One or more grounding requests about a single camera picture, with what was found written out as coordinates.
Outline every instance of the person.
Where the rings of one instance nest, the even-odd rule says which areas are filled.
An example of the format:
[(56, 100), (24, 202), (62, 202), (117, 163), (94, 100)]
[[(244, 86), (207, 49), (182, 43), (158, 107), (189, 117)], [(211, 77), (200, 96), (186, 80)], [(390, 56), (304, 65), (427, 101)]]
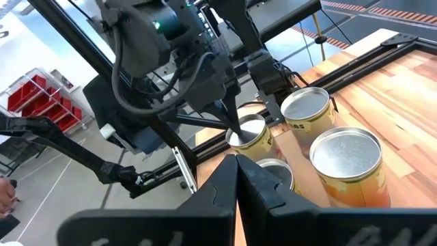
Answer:
[(14, 186), (7, 178), (0, 178), (0, 219), (7, 217), (15, 201)]

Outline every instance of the can lid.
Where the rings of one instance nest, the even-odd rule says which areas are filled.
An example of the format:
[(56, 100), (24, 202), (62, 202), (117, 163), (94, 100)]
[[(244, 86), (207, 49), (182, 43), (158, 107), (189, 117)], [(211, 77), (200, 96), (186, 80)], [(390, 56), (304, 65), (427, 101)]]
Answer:
[(266, 127), (265, 119), (257, 114), (241, 117), (239, 122), (241, 131), (244, 133), (244, 139), (241, 139), (237, 133), (228, 129), (226, 132), (226, 141), (230, 146), (240, 147), (253, 143)]
[(284, 185), (290, 188), (293, 187), (293, 172), (287, 163), (279, 159), (263, 159), (257, 161), (257, 164), (279, 178)]
[(319, 87), (306, 87), (290, 94), (281, 105), (289, 120), (305, 120), (321, 112), (329, 103), (329, 94)]
[(311, 145), (309, 157), (319, 173), (332, 178), (356, 178), (381, 162), (379, 141), (355, 127), (337, 127), (322, 133)]

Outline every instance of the yellow can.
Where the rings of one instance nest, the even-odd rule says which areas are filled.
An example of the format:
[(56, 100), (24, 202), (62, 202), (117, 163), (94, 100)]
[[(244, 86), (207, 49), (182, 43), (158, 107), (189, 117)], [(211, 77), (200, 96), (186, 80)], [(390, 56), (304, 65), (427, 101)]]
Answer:
[(335, 127), (329, 93), (319, 87), (306, 87), (290, 94), (281, 105), (281, 113), (307, 159), (314, 140)]
[(338, 127), (321, 134), (310, 160), (336, 207), (389, 207), (379, 141), (370, 132)]
[(233, 150), (255, 162), (271, 158), (287, 162), (262, 116), (246, 115), (240, 118), (240, 127), (244, 139), (231, 129), (226, 132), (226, 142)]
[(264, 159), (258, 161), (257, 164), (279, 178), (285, 186), (289, 187), (296, 194), (302, 195), (294, 180), (292, 168), (287, 163), (278, 159)]

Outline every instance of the red shelf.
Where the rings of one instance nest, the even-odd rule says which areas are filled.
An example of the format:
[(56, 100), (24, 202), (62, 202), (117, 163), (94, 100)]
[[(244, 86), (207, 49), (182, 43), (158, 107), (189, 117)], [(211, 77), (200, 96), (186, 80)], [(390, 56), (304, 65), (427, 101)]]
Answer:
[[(64, 106), (68, 111), (72, 109), (72, 102), (70, 99), (67, 98), (61, 98), (61, 104)], [(65, 110), (60, 105), (55, 105), (51, 109), (49, 109), (46, 113), (46, 116), (52, 120), (53, 122), (58, 122), (61, 119), (63, 119), (65, 116), (69, 114), (69, 112)]]
[(45, 90), (47, 83), (46, 79), (35, 75), (33, 76), (32, 80), (36, 84), (32, 81), (28, 81), (11, 96), (9, 96), (8, 111), (18, 113), (29, 103), (35, 100), (40, 94), (44, 93), (37, 85)]
[(49, 93), (51, 96), (48, 96), (45, 93), (39, 95), (32, 103), (28, 104), (23, 109), (22, 116), (33, 117), (42, 115), (61, 101), (61, 93), (56, 92), (55, 88), (48, 88), (47, 93)]
[[(72, 113), (74, 114), (74, 116), (76, 116), (76, 118), (82, 120), (81, 109), (73, 107)], [(74, 118), (74, 116), (72, 114), (68, 114), (58, 122), (58, 126), (60, 127), (61, 131), (67, 132), (77, 123), (79, 123), (79, 121), (76, 118)]]

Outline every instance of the wooden tabletop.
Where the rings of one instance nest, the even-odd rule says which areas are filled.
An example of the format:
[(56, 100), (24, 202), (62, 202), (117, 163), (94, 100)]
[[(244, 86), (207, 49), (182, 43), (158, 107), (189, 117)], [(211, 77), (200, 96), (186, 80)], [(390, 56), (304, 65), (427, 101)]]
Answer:
[[(396, 34), (380, 29), (302, 76), (308, 82), (315, 81)], [(333, 94), (339, 108), (336, 125), (367, 129), (380, 140), (392, 207), (437, 207), (436, 68), (436, 56), (413, 51)], [(259, 105), (241, 109), (240, 116), (260, 109)], [(196, 135), (196, 144), (219, 132), (203, 129)], [(273, 127), (272, 132), (290, 162), (303, 195), (319, 206), (329, 206), (322, 184), (310, 162), (300, 153), (293, 134), (283, 124)], [(197, 167), (199, 186), (226, 153), (232, 151)], [(239, 216), (236, 245), (246, 245)]]

